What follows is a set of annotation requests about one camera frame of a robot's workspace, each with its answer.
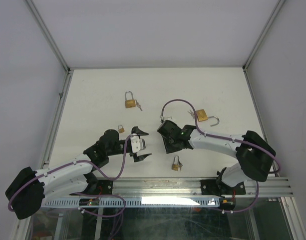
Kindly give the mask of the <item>small brass padlock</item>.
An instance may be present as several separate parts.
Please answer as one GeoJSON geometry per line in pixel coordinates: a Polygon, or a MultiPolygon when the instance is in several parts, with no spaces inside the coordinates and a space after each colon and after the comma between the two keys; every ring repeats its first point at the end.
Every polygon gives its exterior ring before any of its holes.
{"type": "Polygon", "coordinates": [[[124,127],[123,127],[123,125],[118,125],[118,132],[121,134],[121,133],[124,133],[125,132],[125,129],[124,129],[124,127]]]}

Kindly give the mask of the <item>silver key pair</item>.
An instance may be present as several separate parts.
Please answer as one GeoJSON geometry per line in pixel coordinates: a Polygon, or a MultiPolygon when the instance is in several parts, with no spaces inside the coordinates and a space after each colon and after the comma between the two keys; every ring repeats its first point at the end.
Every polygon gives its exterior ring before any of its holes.
{"type": "Polygon", "coordinates": [[[141,104],[140,104],[137,100],[135,100],[135,103],[136,103],[136,106],[137,106],[141,111],[143,111],[141,104]]]}

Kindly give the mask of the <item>medium brass padlock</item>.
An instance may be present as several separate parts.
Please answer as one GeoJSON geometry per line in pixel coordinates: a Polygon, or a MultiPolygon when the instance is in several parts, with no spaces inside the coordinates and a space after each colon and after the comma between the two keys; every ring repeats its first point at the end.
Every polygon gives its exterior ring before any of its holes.
{"type": "Polygon", "coordinates": [[[134,99],[132,91],[126,91],[124,94],[124,97],[125,97],[125,108],[126,109],[136,107],[136,101],[134,99]]]}

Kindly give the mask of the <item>large brass padlock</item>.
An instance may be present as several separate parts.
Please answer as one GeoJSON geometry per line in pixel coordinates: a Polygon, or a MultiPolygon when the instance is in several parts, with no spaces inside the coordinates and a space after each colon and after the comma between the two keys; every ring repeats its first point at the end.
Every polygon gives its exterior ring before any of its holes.
{"type": "Polygon", "coordinates": [[[210,127],[215,127],[220,123],[220,119],[217,116],[208,116],[204,109],[196,110],[194,115],[198,123],[205,122],[208,120],[215,120],[216,122],[214,124],[211,124],[210,127]]]}

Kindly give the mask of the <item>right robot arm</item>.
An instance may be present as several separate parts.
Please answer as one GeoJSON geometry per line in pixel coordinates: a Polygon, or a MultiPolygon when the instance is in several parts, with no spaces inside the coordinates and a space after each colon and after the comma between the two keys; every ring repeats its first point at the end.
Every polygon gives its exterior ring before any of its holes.
{"type": "Polygon", "coordinates": [[[233,194],[233,190],[247,180],[265,182],[271,173],[276,152],[254,131],[242,135],[217,135],[198,130],[196,126],[178,127],[165,120],[157,132],[162,136],[166,153],[183,149],[210,150],[235,158],[238,162],[224,167],[215,180],[201,185],[204,194],[233,194]]]}

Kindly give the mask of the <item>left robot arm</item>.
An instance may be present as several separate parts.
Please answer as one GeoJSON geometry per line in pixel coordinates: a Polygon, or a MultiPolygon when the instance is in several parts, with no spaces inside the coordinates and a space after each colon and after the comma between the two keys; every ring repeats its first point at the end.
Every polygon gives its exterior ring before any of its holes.
{"type": "Polygon", "coordinates": [[[138,152],[146,148],[143,137],[147,135],[135,126],[126,139],[120,139],[117,130],[108,129],[92,146],[64,164],[39,170],[23,168],[5,191],[8,210],[23,220],[57,198],[98,194],[94,171],[101,172],[110,156],[123,156],[122,167],[125,167],[127,154],[134,162],[143,161],[149,155],[138,152]]]}

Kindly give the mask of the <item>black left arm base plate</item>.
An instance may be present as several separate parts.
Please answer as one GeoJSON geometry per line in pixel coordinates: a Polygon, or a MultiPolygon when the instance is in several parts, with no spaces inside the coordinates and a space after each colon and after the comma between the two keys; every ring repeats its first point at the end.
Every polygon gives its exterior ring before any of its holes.
{"type": "Polygon", "coordinates": [[[113,181],[99,179],[92,191],[95,195],[111,195],[113,191],[113,181]]]}

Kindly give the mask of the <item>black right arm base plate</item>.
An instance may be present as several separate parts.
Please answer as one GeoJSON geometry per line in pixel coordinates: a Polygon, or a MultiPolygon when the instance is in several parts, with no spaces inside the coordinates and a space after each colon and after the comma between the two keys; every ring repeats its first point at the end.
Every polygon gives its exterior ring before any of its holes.
{"type": "Polygon", "coordinates": [[[204,196],[236,196],[236,195],[245,195],[246,188],[244,182],[238,183],[235,187],[230,187],[225,184],[217,184],[215,179],[202,179],[200,180],[201,184],[201,194],[204,196]]]}

